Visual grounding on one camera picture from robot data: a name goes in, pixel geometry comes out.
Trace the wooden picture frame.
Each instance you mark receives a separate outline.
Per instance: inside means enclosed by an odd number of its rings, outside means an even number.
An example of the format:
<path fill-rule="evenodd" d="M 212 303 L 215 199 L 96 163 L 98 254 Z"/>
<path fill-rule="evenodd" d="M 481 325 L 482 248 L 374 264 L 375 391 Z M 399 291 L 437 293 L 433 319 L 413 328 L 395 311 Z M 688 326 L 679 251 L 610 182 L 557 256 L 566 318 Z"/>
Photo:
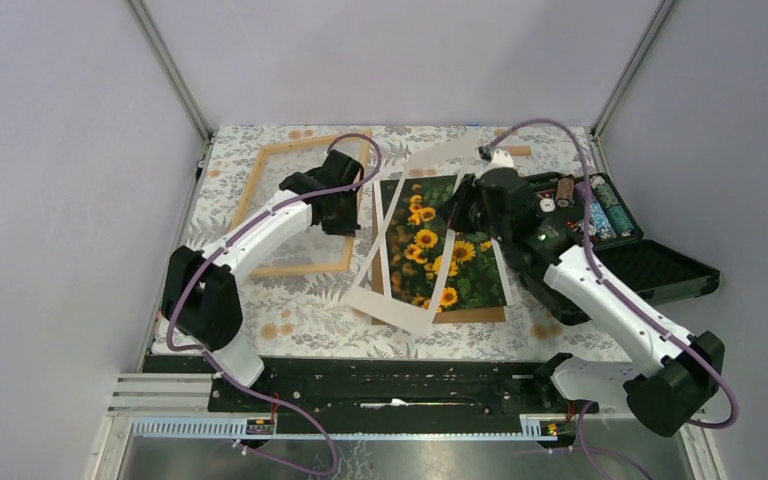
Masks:
<path fill-rule="evenodd" d="M 328 146 L 335 138 L 334 135 L 310 137 L 262 147 L 229 228 L 241 225 L 263 207 L 286 177 L 322 165 Z M 318 226 L 309 227 L 267 256 L 252 275 L 272 277 L 346 271 L 354 243 L 353 237 L 327 235 Z"/>

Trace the white mat board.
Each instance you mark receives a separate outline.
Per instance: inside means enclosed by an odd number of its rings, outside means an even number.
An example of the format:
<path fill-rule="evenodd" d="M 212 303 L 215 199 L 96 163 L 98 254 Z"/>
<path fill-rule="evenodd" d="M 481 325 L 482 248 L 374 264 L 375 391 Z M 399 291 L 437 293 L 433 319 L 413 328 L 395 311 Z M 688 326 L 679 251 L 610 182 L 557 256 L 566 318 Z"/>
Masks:
<path fill-rule="evenodd" d="M 350 288 L 342 297 L 342 303 L 360 313 L 378 319 L 390 326 L 397 327 L 412 335 L 423 334 L 433 323 L 436 316 L 436 306 L 442 299 L 446 282 L 446 274 L 440 273 L 437 277 L 429 306 L 423 308 L 411 303 L 400 302 L 386 293 L 378 293 L 361 285 L 361 281 L 371 268 L 386 258 L 386 232 L 395 214 L 399 196 L 409 179 L 416 178 L 417 170 L 427 168 L 456 166 L 456 178 L 454 185 L 458 186 L 468 168 L 473 164 L 477 156 L 479 137 L 475 134 L 466 134 L 454 140 L 446 141 L 425 150 L 418 151 L 410 156 L 401 172 L 391 202 L 384 216 L 377 225 L 377 235 L 371 245 L 371 249 L 360 264 Z"/>

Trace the sunflower photo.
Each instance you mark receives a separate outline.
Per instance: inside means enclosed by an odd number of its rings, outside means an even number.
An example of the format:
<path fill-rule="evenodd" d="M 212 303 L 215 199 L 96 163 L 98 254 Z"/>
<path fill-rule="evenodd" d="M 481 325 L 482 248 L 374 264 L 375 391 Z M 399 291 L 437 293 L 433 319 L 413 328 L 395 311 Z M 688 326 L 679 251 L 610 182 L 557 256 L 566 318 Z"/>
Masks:
<path fill-rule="evenodd" d="M 409 178 L 401 191 L 398 181 L 379 183 L 381 206 L 395 210 L 386 230 L 384 247 L 392 296 L 427 308 L 441 271 L 446 221 L 439 206 L 455 186 L 454 175 Z M 491 238 L 485 234 L 456 235 L 439 313 L 503 307 L 508 304 Z"/>

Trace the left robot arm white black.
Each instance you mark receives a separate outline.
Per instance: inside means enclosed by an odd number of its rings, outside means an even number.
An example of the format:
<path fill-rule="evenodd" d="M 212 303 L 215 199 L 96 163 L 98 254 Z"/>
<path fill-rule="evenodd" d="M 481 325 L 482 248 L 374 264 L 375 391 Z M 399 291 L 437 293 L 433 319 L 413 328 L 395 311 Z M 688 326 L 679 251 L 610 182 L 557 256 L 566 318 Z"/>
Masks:
<path fill-rule="evenodd" d="M 239 283 L 310 227 L 353 236 L 363 175 L 359 161 L 330 151 L 321 165 L 282 180 L 259 210 L 226 235 L 200 249 L 181 246 L 170 256 L 160 302 L 167 331 L 191 337 L 189 349 L 206 354 L 235 380 L 231 395 L 245 410 L 264 407 L 271 387 L 260 377 L 264 363 L 242 331 Z"/>

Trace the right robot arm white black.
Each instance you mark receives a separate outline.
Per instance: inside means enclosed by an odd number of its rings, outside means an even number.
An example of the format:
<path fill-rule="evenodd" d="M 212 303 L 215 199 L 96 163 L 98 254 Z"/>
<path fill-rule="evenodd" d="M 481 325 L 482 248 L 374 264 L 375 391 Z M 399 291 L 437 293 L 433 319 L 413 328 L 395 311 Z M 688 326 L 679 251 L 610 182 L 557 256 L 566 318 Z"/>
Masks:
<path fill-rule="evenodd" d="M 467 175 L 437 208 L 450 229 L 495 240 L 509 267 L 531 286 L 543 283 L 609 334 L 629 362 L 592 362 L 557 354 L 533 386 L 535 402 L 557 412 L 570 401 L 628 411 L 648 430 L 670 437 L 727 390 L 725 346 L 712 332 L 692 334 L 625 285 L 576 232 L 546 216 L 525 178 L 503 167 Z"/>

